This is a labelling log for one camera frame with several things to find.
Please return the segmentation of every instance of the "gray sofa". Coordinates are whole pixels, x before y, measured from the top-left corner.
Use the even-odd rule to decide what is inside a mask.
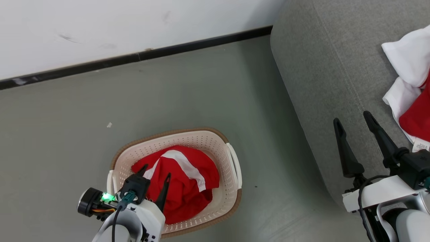
[[[430,0],[286,0],[273,26],[273,56],[326,187],[341,204],[339,118],[365,176],[388,174],[363,118],[369,110],[398,146],[411,148],[382,101],[397,74],[384,42],[430,25]]]

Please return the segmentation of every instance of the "basket rim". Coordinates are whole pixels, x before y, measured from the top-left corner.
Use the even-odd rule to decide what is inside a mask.
[[[228,139],[227,139],[227,137],[226,137],[225,135],[223,135],[223,134],[222,134],[220,131],[218,131],[217,129],[209,128],[209,127],[194,128],[194,129],[180,129],[180,130],[171,130],[171,131],[166,131],[166,132],[163,132],[163,133],[158,133],[158,134],[155,134],[155,135],[148,136],[148,137],[143,138],[143,139],[138,139],[138,140],[132,141],[132,142],[130,142],[130,143],[128,143],[128,144],[126,144],[126,145],[124,145],[123,147],[121,147],[121,148],[117,151],[117,153],[115,154],[114,158],[112,159],[110,169],[111,169],[111,170],[115,169],[115,165],[117,164],[117,160],[118,160],[119,156],[120,156],[120,155],[121,155],[121,154],[122,154],[126,149],[128,149],[128,148],[130,148],[130,147],[132,147],[132,146],[135,146],[135,145],[140,144],[140,143],[143,143],[143,142],[147,142],[147,141],[149,141],[149,140],[158,139],[158,138],[161,138],[161,137],[164,137],[164,136],[169,136],[169,135],[179,134],[179,133],[189,133],[189,132],[194,132],[194,131],[209,131],[209,132],[215,133],[216,135],[218,135],[218,136],[219,136],[219,137],[224,141],[224,143],[228,143]]]
[[[130,143],[128,143],[128,144],[126,144],[126,145],[124,145],[123,147],[121,147],[121,148],[118,150],[118,152],[115,154],[114,158],[112,159],[112,163],[111,163],[111,167],[110,167],[110,169],[111,169],[111,170],[114,170],[114,169],[115,169],[115,165],[116,165],[116,163],[117,163],[117,160],[118,160],[119,156],[120,156],[120,155],[121,155],[121,154],[122,154],[126,149],[128,149],[128,148],[130,148],[130,147],[132,147],[132,146],[135,146],[135,145],[140,144],[140,143],[143,143],[143,142],[147,142],[147,141],[149,141],[149,140],[153,140],[153,139],[161,138],[161,137],[164,137],[164,136],[169,136],[169,135],[179,134],[179,133],[188,133],[188,132],[194,132],[194,131],[209,131],[209,132],[215,133],[216,135],[218,135],[218,136],[219,136],[219,137],[224,141],[224,143],[228,143],[228,139],[227,139],[227,137],[226,137],[225,135],[223,135],[223,134],[222,134],[220,131],[218,131],[217,129],[209,128],[209,127],[194,128],[194,129],[180,129],[180,130],[171,130],[171,131],[166,131],[166,132],[159,133],[159,134],[155,134],[155,135],[152,135],[152,136],[149,136],[149,137],[143,138],[143,139],[139,139],[139,140],[132,141],[132,142],[130,142]],[[229,217],[231,217],[231,216],[234,214],[234,212],[236,212],[236,210],[237,210],[237,209],[238,209],[238,207],[239,207],[239,203],[240,203],[240,200],[241,200],[241,199],[242,199],[242,189],[238,189],[238,190],[237,190],[236,201],[235,201],[235,203],[234,203],[233,207],[232,207],[232,208],[231,208],[231,209],[230,209],[226,214],[221,215],[220,217],[218,217],[218,218],[216,218],[216,219],[213,219],[213,220],[210,220],[210,221],[204,222],[204,223],[202,223],[202,224],[199,224],[199,225],[196,225],[196,226],[193,226],[193,227],[190,227],[190,228],[186,228],[186,229],[183,229],[183,230],[174,231],[174,232],[170,232],[170,233],[163,233],[163,234],[161,235],[161,238],[162,238],[162,239],[163,239],[163,238],[169,238],[169,237],[174,237],[174,236],[178,236],[178,235],[182,235],[182,234],[186,234],[186,233],[194,232],[194,231],[197,231],[197,230],[200,230],[200,229],[207,228],[207,227],[209,227],[209,226],[211,226],[211,225],[214,225],[214,224],[220,223],[220,222],[222,222],[222,221],[224,221],[224,220],[228,219]]]

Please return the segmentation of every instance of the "green led light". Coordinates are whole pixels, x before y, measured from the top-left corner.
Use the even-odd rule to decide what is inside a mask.
[[[101,196],[101,199],[105,202],[110,202],[110,201],[114,201],[115,197],[109,193],[103,193],[103,196]]]

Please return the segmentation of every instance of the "black baseboard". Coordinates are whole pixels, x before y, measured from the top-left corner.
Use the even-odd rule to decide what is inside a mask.
[[[0,90],[269,35],[272,26],[0,81]]]

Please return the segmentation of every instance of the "clothing label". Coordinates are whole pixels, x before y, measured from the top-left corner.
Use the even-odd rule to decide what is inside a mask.
[[[412,148],[412,152],[417,152],[417,151],[420,151],[422,149],[429,150],[429,148],[430,148],[430,142],[422,140],[422,139],[417,137],[415,139],[415,143],[414,143],[414,147]]]

